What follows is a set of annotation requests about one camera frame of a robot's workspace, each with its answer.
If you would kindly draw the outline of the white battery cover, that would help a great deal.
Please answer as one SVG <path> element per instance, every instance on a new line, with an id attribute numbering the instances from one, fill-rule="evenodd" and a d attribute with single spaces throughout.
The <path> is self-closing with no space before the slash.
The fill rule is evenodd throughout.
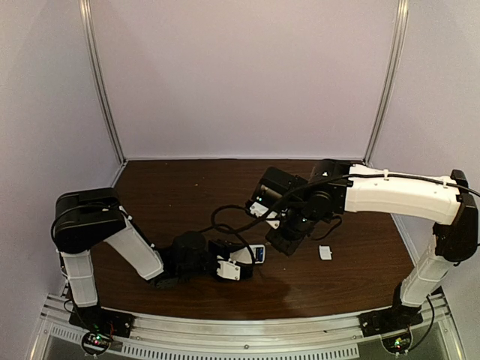
<path id="1" fill-rule="evenodd" d="M 330 261 L 332 260 L 332 251 L 331 248 L 327 245 L 320 245 L 319 246 L 319 258 L 322 261 Z"/>

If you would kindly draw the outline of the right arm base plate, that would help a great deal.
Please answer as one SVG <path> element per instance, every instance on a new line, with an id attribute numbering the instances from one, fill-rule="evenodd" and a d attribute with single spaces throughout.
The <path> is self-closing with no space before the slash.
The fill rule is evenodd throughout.
<path id="1" fill-rule="evenodd" d="M 413 311 L 394 310 L 392 307 L 382 310 L 372 310 L 358 316 L 360 328 L 364 337 L 381 335 L 389 332 L 407 329 L 423 322 L 423 317 L 417 309 Z"/>

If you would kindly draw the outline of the white remote control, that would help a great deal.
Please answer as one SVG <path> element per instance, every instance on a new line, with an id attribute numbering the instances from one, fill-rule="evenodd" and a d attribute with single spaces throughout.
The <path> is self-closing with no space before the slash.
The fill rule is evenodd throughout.
<path id="1" fill-rule="evenodd" d="M 266 247 L 263 244 L 253 244 L 232 252 L 229 258 L 242 264 L 263 264 L 266 259 Z"/>

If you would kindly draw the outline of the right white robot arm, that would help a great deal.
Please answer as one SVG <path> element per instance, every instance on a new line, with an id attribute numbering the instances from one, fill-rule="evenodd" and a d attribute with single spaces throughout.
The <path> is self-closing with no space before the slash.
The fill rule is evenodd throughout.
<path id="1" fill-rule="evenodd" d="M 375 320 L 411 323 L 449 270 L 478 248 L 479 210 L 464 173 L 429 177 L 373 169 L 346 160 L 320 160 L 309 179 L 269 167 L 247 213 L 269 223 L 267 239 L 291 255 L 320 222 L 344 212 L 380 212 L 433 221 L 433 239 L 410 275 L 397 285 L 392 306 Z"/>

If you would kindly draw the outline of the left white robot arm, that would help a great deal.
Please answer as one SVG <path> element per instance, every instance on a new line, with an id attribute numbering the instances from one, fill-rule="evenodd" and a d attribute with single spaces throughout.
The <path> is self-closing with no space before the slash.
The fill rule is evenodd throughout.
<path id="1" fill-rule="evenodd" d="M 150 242 L 121 205 L 111 187 L 62 194 L 55 202 L 51 237 L 70 285 L 73 303 L 80 308 L 99 304 L 91 250 L 100 243 L 113 248 L 136 273 L 158 289 L 191 278 L 211 275 L 241 281 L 252 277 L 254 266 L 265 261 L 262 245 L 208 241 L 190 231 L 159 248 Z"/>

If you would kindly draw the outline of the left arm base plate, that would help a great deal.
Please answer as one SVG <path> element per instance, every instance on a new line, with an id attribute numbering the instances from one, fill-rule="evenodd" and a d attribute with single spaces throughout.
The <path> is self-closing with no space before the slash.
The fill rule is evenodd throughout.
<path id="1" fill-rule="evenodd" d="M 81 307 L 73 310 L 69 323 L 95 334 L 129 338 L 135 316 L 101 307 Z"/>

